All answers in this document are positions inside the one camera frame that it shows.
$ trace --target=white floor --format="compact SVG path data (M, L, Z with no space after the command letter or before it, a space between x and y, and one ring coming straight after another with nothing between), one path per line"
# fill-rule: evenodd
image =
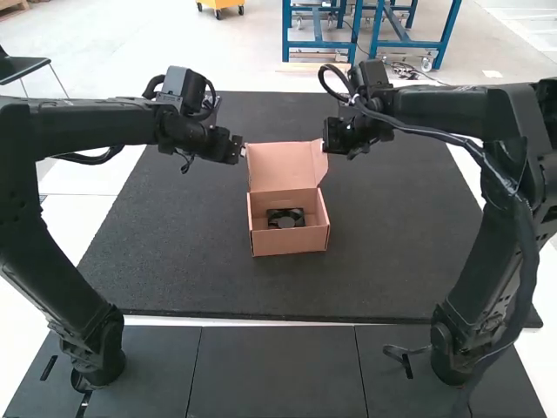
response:
M507 28L557 63L557 2L476 0Z
M220 90L321 91L313 76L275 71L280 62L279 0L248 0L245 16L239 17L230 10L221 22L210 12L199 14L193 2L166 0L164 6L153 4L149 0L52 0L0 22L0 44L14 55L51 57L72 97L137 96L153 75L163 73L170 64L190 66L202 72ZM427 19L427 15L436 12L433 6L437 4L443 12L448 2L420 0L422 13L416 17L417 33L427 31L427 24L419 24L420 16ZM497 37L486 35L485 44L497 50L499 56L487 54L481 62L470 62L466 56L473 56L475 51L470 48L474 45L464 41L478 21L482 22L478 28L484 31L481 33L498 34ZM362 42L367 30L363 29ZM472 84L557 75L555 63L470 0L463 2L453 41L443 70L436 77ZM523 62L524 56L529 59ZM482 70L496 70L504 77L493 80ZM60 95L47 71L31 75L26 81L28 91L35 97ZM0 89L0 94L20 95L22 91L13 84ZM143 149L126 148L110 163L99 167L60 162L44 175L39 185L40 192L49 195L44 201L44 219L74 264L84 255ZM460 150L451 151L474 196L482 204L478 169ZM195 166L188 175L195 175ZM557 307L553 297L557 294L556 269L557 252L552 246L546 246L541 254L539 286L534 298L546 325L537 333L523 333L516 344L549 417L557 417L554 397L557 360L551 351L557 344ZM126 318L126 321L159 325L245 323L139 317ZM3 280L0 280L0 333L3 336L0 410L4 411L44 340L46 328L42 315Z

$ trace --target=yellow cart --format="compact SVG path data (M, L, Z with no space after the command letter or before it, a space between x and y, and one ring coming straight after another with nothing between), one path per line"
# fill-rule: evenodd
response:
M244 15L244 2L245 0L196 0L198 3L198 10L203 11L203 5L209 6L215 10L215 17L220 20L220 11L227 7L238 6L238 14Z

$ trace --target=chair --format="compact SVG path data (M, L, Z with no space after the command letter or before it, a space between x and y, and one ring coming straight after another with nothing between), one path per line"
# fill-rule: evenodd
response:
M28 98L29 95L27 94L27 90L25 89L25 84L23 84L22 78L31 74L34 71L37 71L43 68L45 65L48 65L52 70L52 74L56 77L56 80L62 87L64 94L67 98L68 92L60 82L60 78L52 68L50 64L49 58L37 58L37 57L10 57L6 51L0 45L0 85L7 85L12 81L19 80L21 86L23 87L23 91L25 91L25 96Z

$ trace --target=black cable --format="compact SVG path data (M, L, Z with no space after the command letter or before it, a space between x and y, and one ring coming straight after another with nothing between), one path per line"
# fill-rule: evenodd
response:
M182 172L182 174L186 174L190 170L191 165L193 164L193 160L195 159L195 155L194 154L188 154L188 153L186 153L182 150L179 150L179 149L176 149L175 152L176 152L176 154L178 154L179 156L181 156L185 159L185 164L180 167L180 171Z
M191 115L192 119L195 119L199 122L210 117L215 110L215 106L217 105L217 92L215 91L215 87L212 85L211 80L206 79L205 82L207 83L207 85L209 86L209 90L211 91L211 104L207 109L205 109L205 111L201 111L197 115Z
M403 63L401 61L393 61L391 63L388 62L384 62L385 65L390 66L391 68L393 68L393 72L399 76L399 78L406 78L409 80L412 79L417 79L417 78L412 78L412 76L417 77L418 75L424 76L425 78L429 78L430 80L442 84L442 85L450 85L448 83L445 83L435 77L431 77L430 75L428 75L427 73L418 70L416 67L414 67L413 65L410 65L408 63Z
M343 21L345 24L348 25L348 27L350 28L350 30L354 30L354 28L353 28L346 20L343 19L342 21ZM361 46L359 46L358 43L356 43L356 48L358 48L360 51L364 52L364 53L366 54L366 57L369 58L369 52L364 51L364 49L363 49Z
M433 346L429 344L428 346L425 347L409 349L400 346L394 346L393 344L385 344L383 346L383 354L386 355L387 357L392 358L393 360L397 361L400 364L404 364L402 360L404 354L406 354L407 356L423 354L431 351L432 347Z
M486 172L489 172L493 178L497 180L503 191L506 192L507 197L510 198L513 216L516 222L517 240L519 241L519 247L522 251L520 284L515 294L516 299L514 303L514 311L507 323L507 329L503 332L500 339L493 344L488 353L475 361L472 376L466 383L464 390L460 392L460 397L454 405L453 412L456 413L460 411L460 408L466 406L466 402L468 402L470 394L480 382L485 371L514 344L520 336L520 331L526 323L527 316L530 312L530 306L532 306L534 289L537 282L536 273L540 263L532 210L527 200L522 198L518 193L519 182L515 179L508 178L504 174L504 171L500 169L498 162L471 139L452 135L437 129L407 125L394 117L377 111L372 111L366 107L362 98L358 94L353 94L354 89L345 75L340 71L334 72L347 88L350 87L348 90L351 92L351 100L361 113L369 118L374 118L387 123L394 129L398 129L405 133L428 136L451 145L463 147L482 169L485 169Z
M164 74L160 74L158 76L153 77L149 83L147 84L147 87L145 87L145 91L143 92L143 94L141 95L143 98L146 98L147 100L152 100L157 96L157 93L155 92L155 88L159 85L164 83L164 79L165 79L165 75Z
M90 157L88 155L78 154L76 152L70 152L68 154L57 155L53 158L62 159L64 161L69 161L71 163L78 163L83 165L101 165L107 161L113 159L124 149L123 145L111 146L107 152L102 155L97 155Z
M333 64L321 65L319 67L319 71L317 72L317 78L319 79L319 82L321 83L321 85L323 86L325 91L327 93L329 93L331 96L333 96L334 98L336 98L337 100L339 100L341 102L344 102L344 103L348 103L350 98L347 98L346 96L342 96L339 93L337 93L335 90L333 90L331 87L329 87L329 85L325 81L325 73L327 71L334 72L340 78L342 83L345 85L346 89L350 93L350 96L353 96L354 94L356 94L356 91L354 90L354 88L352 87L350 82L348 81L348 78L345 77L344 73L342 72L342 70L339 69L339 67L337 67L336 65L333 65Z

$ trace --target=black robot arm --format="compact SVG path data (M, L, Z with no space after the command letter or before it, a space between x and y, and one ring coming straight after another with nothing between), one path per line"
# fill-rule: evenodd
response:
M214 125L216 95L203 113L206 80L177 67L167 77L176 73L182 85L176 89L165 82L161 93L152 94L155 101L0 98L0 273L60 335L77 390L106 386L124 370L124 317L50 236L41 218L35 163L56 156L82 161L84 156L71 153L144 144L167 154L238 163L242 139Z
M326 71L348 96L326 86ZM456 285L434 309L430 347L441 380L473 388L524 327L539 250L557 232L557 79L394 89L380 61L349 76L319 72L340 102L339 116L325 121L325 152L354 158L397 129L462 146L481 167L484 216Z

